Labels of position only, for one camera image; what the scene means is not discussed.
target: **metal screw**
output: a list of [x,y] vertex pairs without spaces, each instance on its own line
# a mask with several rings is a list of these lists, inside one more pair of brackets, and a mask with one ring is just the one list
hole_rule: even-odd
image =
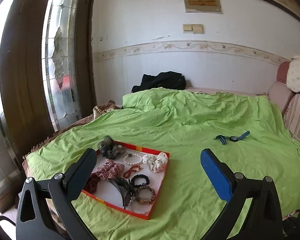
[[237,172],[234,176],[235,176],[237,179],[243,179],[243,174],[240,173],[240,172]]
[[30,183],[32,180],[33,180],[32,177],[28,177],[28,178],[26,178],[26,183]]
[[62,173],[57,173],[56,175],[54,175],[54,179],[61,179],[62,175]]
[[272,179],[270,176],[266,176],[266,181],[268,181],[268,182],[272,182],[272,181],[273,181],[273,179]]

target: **bed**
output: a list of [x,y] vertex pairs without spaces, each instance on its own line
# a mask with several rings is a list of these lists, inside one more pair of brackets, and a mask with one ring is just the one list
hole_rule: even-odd
[[[86,148],[97,149],[106,134],[170,153],[149,221],[106,207],[84,193],[73,201],[98,239],[200,239],[225,205],[200,165],[204,148],[247,178],[271,176],[283,216],[300,207],[300,143],[285,128],[282,110],[266,96],[152,89],[125,95],[123,107],[64,132],[26,158],[28,172],[40,180],[64,172]],[[250,135],[237,143],[222,145],[213,139],[247,130]],[[240,229],[248,207],[247,202],[231,235]]]

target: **floor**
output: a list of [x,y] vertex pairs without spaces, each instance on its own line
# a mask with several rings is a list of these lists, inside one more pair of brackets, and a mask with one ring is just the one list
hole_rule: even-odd
[[[8,211],[1,214],[0,216],[5,216],[7,218],[10,218],[13,222],[16,222],[17,220],[17,210],[13,207],[11,207]],[[7,233],[7,235],[12,239],[16,240],[16,227],[10,224],[7,221],[0,221],[0,226],[3,228],[3,230]]]

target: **blue gripper pad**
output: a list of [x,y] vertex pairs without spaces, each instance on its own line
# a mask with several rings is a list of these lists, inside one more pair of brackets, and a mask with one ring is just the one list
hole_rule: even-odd
[[232,197],[231,184],[222,173],[221,169],[213,161],[206,150],[203,150],[200,155],[201,166],[210,179],[219,198],[229,202]]

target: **white scrunchie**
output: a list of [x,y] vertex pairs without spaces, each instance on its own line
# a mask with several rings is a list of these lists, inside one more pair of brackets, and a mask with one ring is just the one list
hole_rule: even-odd
[[161,152],[158,155],[146,154],[142,157],[142,162],[146,163],[149,167],[149,170],[157,173],[165,169],[168,163],[168,156]]

